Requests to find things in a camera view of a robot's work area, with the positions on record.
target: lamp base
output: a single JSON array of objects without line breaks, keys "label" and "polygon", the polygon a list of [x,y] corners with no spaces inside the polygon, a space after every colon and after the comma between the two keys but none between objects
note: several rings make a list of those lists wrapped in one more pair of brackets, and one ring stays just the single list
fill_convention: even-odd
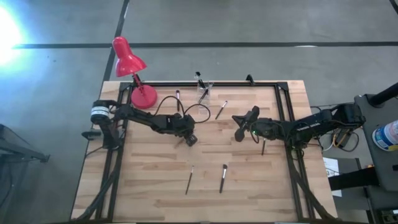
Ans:
[{"label": "lamp base", "polygon": [[142,93],[139,88],[135,88],[131,93],[131,103],[138,109],[148,109],[154,106],[156,101],[157,92],[149,85],[142,85]]}]

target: red desk lamp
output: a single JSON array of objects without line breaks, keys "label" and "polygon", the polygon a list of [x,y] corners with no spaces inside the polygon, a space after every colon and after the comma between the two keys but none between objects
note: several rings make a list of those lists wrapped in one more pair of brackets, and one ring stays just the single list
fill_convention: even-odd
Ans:
[{"label": "red desk lamp", "polygon": [[148,109],[154,106],[157,100],[157,93],[154,87],[142,85],[136,72],[147,67],[145,62],[132,54],[129,42],[124,37],[116,37],[113,42],[113,49],[118,56],[116,62],[116,76],[133,75],[138,88],[131,93],[132,104],[138,109]]}]

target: white paper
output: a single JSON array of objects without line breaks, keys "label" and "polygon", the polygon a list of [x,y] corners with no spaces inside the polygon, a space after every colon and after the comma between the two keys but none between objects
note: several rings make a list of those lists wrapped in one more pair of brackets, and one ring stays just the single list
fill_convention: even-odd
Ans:
[{"label": "white paper", "polygon": [[[324,157],[323,162],[325,163],[326,173],[328,174],[328,177],[339,175],[337,159],[329,159]],[[337,197],[341,197],[341,190],[334,190],[331,192],[331,194]]]}]

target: gray floor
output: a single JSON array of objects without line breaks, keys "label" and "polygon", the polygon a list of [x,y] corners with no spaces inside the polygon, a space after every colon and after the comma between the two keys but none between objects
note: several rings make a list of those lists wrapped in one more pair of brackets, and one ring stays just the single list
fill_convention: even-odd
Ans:
[{"label": "gray floor", "polygon": [[[1,1],[21,44],[111,42],[122,0]],[[130,42],[398,41],[398,15],[388,0],[131,0],[122,35]],[[0,67],[0,123],[44,153],[29,164],[18,203],[5,223],[68,220],[110,49],[24,49]],[[148,68],[143,80],[304,80],[312,105],[353,101],[398,81],[398,47],[133,49]],[[116,79],[114,71],[111,80]],[[353,153],[371,164],[361,130]],[[339,212],[342,217],[356,213]]]}]

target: black metal frame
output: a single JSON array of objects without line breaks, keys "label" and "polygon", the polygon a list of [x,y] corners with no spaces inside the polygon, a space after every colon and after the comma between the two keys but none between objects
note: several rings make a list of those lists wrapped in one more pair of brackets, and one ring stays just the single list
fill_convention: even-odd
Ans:
[{"label": "black metal frame", "polygon": [[[165,87],[165,86],[196,87],[198,85],[197,82],[142,82],[142,83],[146,83],[153,87]],[[281,94],[280,94],[280,92],[283,91],[283,93],[285,95],[285,99],[286,99],[286,106],[287,106],[287,111],[289,113],[289,119],[291,121],[294,120],[293,106],[292,106],[292,102],[290,99],[289,87],[288,87],[287,82],[254,82],[252,80],[252,78],[248,76],[247,81],[214,82],[213,86],[215,86],[215,87],[219,87],[219,86],[235,86],[235,87],[253,86],[254,88],[260,87],[260,86],[273,87],[273,89],[275,91],[275,97],[276,97],[277,107],[278,107],[278,111],[279,111],[279,118],[281,121],[285,120],[284,106],[282,104],[282,98],[281,98]],[[120,102],[120,103],[122,102],[122,100],[124,98],[124,94],[127,92],[127,103],[130,103],[131,102],[131,92],[132,92],[133,88],[134,88],[133,83],[121,82],[121,84],[119,86],[118,102]],[[123,122],[122,129],[127,130],[128,120],[123,120],[122,122]],[[88,215],[86,215],[85,217],[80,217],[77,220],[71,220],[71,221],[69,221],[69,223],[111,223],[113,221],[114,206],[116,203],[119,175],[120,175],[120,171],[121,171],[121,162],[122,162],[123,151],[124,151],[124,141],[125,141],[125,134],[123,136],[121,136],[122,145],[116,150],[116,152],[117,152],[116,163],[115,163],[114,169],[111,173],[110,173],[111,161],[112,161],[114,151],[108,151],[108,153],[106,155],[103,178],[101,181],[101,189],[100,189],[98,195],[96,196],[96,198],[94,199],[93,203],[90,205],[90,207],[91,207],[90,213],[88,213]],[[306,197],[306,195],[304,195],[304,196],[306,199],[306,206],[307,206],[307,210],[308,210],[309,219],[303,217],[303,210],[302,210],[302,206],[301,206],[301,202],[300,202],[299,188],[297,186],[298,184],[297,184],[297,181],[292,178],[292,173],[291,173],[291,170],[295,169],[294,161],[291,156],[288,156],[291,152],[289,151],[289,149],[287,147],[285,147],[285,151],[286,151],[286,155],[287,155],[286,159],[287,159],[288,167],[289,167],[290,182],[291,182],[291,186],[292,186],[292,193],[293,193],[293,198],[294,198],[294,203],[295,203],[297,221],[301,222],[302,220],[305,220],[305,221],[315,220],[314,207],[312,206],[311,202]],[[298,160],[300,176],[302,177],[305,184],[308,186],[307,173],[305,171],[303,157],[298,155],[297,158],[298,158],[297,160]],[[111,186],[112,186],[112,189],[111,189],[111,195],[110,195],[110,200],[109,200],[108,214],[105,218],[103,218],[102,213],[103,213],[103,205],[104,205],[104,196]],[[90,220],[90,217],[94,213],[94,210],[96,211],[95,219]],[[318,220],[318,222],[329,222],[329,221]]]}]

